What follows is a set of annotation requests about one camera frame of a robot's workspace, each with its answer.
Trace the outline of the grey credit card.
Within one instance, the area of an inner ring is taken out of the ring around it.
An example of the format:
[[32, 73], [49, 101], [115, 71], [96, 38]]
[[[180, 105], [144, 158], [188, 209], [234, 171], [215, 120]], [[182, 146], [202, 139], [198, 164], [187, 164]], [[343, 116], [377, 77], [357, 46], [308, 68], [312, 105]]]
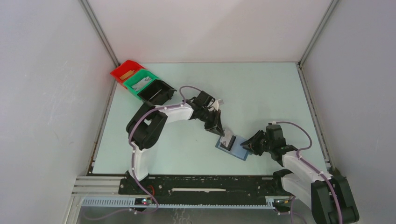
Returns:
[[220, 138], [220, 142], [223, 141], [223, 140], [228, 140], [228, 139], [232, 138], [233, 136], [235, 136], [234, 133], [229, 128], [225, 128], [224, 129], [224, 136], [222, 136]]

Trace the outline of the black credit card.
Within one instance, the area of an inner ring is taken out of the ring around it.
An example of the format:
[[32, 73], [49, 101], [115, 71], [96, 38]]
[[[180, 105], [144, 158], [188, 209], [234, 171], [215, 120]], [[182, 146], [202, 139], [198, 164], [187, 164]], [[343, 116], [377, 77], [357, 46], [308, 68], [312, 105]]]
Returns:
[[235, 136], [233, 136], [232, 138], [230, 138], [228, 140], [223, 140], [223, 141], [220, 142], [219, 147], [221, 149], [226, 150], [226, 151], [230, 151], [232, 146], [233, 146], [233, 144], [234, 144], [234, 142], [235, 142], [235, 140], [236, 140]]

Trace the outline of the blue card holder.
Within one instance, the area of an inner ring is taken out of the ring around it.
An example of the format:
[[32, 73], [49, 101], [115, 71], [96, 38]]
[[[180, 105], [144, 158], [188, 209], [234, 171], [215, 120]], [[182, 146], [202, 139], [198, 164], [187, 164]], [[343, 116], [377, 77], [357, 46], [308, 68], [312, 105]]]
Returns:
[[216, 144], [215, 147], [216, 147], [217, 149], [219, 149], [219, 150], [225, 152], [225, 153], [228, 153], [228, 154], [230, 154], [230, 155], [232, 155], [232, 156], [234, 156], [234, 157], [236, 157], [236, 158], [238, 158], [238, 159], [240, 159], [240, 160], [245, 161], [245, 160], [247, 159], [247, 157], [248, 157], [251, 153], [250, 153], [249, 151], [243, 149], [243, 148], [240, 146], [240, 144], [241, 144], [242, 142], [246, 141], [246, 139], [243, 138], [243, 137], [240, 137], [240, 136], [235, 136], [235, 137], [236, 137], [236, 140], [235, 140], [235, 142], [234, 142], [234, 144], [233, 144], [233, 146], [232, 146], [232, 148], [231, 148], [230, 151], [226, 151], [226, 150], [221, 149], [221, 148], [219, 147], [219, 145], [220, 145], [220, 138], [219, 138], [219, 140], [218, 140], [218, 142], [217, 142], [217, 144]]

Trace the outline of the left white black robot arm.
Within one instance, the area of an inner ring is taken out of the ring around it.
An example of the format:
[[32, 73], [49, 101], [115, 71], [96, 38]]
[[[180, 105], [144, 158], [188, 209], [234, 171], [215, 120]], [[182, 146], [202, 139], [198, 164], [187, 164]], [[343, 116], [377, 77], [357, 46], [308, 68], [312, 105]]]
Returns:
[[144, 178], [148, 176], [152, 162], [149, 149], [157, 143], [166, 124], [198, 119], [204, 123], [206, 131], [224, 136], [219, 108], [222, 104], [222, 100], [216, 100], [205, 91], [173, 105], [145, 102], [126, 127], [128, 142], [132, 147], [129, 173], [133, 179], [129, 185], [130, 189], [136, 194], [146, 192], [148, 182]]

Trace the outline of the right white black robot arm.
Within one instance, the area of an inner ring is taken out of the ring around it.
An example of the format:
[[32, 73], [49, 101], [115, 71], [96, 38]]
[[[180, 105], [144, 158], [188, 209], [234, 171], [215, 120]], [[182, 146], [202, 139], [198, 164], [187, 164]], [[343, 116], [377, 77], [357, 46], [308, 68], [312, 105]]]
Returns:
[[255, 155], [269, 153], [283, 170], [272, 181], [277, 195], [286, 192], [297, 197], [311, 209], [318, 224], [353, 224], [359, 221], [354, 196], [346, 177], [320, 170], [302, 156], [302, 151], [312, 147], [312, 139], [304, 148], [287, 144], [281, 128], [282, 122], [269, 123], [265, 130], [241, 143], [240, 146]]

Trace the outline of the grey card in green bin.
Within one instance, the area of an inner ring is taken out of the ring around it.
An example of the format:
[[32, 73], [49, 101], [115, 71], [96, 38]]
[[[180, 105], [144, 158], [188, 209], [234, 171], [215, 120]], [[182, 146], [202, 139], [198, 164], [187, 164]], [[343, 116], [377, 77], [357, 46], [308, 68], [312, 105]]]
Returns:
[[152, 81], [151, 77], [145, 77], [142, 80], [140, 80], [139, 82], [137, 82], [136, 84], [134, 84], [132, 86], [133, 90], [138, 92], [141, 89], [143, 89], [147, 84], [149, 84]]

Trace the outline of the orange card in red bin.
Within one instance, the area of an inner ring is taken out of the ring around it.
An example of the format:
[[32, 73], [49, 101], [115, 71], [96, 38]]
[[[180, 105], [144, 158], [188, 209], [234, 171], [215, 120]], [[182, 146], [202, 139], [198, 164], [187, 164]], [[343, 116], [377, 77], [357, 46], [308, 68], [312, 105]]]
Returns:
[[120, 76], [120, 79], [121, 80], [128, 79], [130, 76], [134, 74], [134, 72], [135, 72], [134, 70], [129, 70], [128, 72]]

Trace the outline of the black plastic bin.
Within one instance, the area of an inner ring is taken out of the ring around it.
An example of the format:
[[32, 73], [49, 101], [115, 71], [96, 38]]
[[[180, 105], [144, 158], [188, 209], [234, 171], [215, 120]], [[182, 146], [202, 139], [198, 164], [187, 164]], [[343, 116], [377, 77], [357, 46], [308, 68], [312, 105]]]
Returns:
[[144, 87], [137, 96], [143, 102], [150, 102], [153, 105], [164, 105], [172, 99], [176, 89], [171, 87], [165, 81], [156, 79]]

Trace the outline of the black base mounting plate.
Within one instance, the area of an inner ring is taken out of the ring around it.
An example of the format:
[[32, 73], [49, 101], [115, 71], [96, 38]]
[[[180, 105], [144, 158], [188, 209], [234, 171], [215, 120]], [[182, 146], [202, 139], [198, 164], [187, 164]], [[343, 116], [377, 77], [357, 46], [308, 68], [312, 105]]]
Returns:
[[160, 203], [198, 205], [266, 204], [266, 199], [289, 198], [291, 193], [273, 175], [148, 175], [139, 183], [126, 173], [120, 195], [152, 194]]

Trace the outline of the green plastic bin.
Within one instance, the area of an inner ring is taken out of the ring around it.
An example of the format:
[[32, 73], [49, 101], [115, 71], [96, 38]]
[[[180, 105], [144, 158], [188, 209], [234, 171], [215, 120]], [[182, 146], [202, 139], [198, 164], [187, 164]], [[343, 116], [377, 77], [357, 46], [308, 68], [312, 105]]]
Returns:
[[123, 82], [124, 86], [132, 93], [135, 97], [143, 100], [141, 93], [151, 84], [153, 81], [158, 80], [159, 77], [156, 76], [149, 70], [140, 69], [131, 77]]

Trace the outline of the red plastic bin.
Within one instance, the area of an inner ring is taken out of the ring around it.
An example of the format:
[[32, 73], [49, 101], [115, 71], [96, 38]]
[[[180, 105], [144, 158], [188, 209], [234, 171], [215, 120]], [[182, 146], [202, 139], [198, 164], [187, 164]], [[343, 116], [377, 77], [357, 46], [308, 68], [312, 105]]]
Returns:
[[143, 67], [141, 64], [139, 64], [138, 62], [132, 61], [132, 60], [126, 60], [124, 63], [122, 63], [120, 66], [118, 66], [116, 69], [114, 69], [113, 71], [110, 72], [110, 74], [115, 78], [115, 80], [117, 81], [117, 83], [119, 83], [121, 86], [123, 86], [125, 89], [127, 88], [125, 86], [125, 82], [131, 77], [129, 77], [128, 79], [124, 79], [121, 80], [120, 76], [122, 76], [123, 74], [125, 74], [126, 72], [128, 72], [129, 70], [134, 70], [134, 74], [137, 73], [138, 71], [145, 69], [145, 67]]

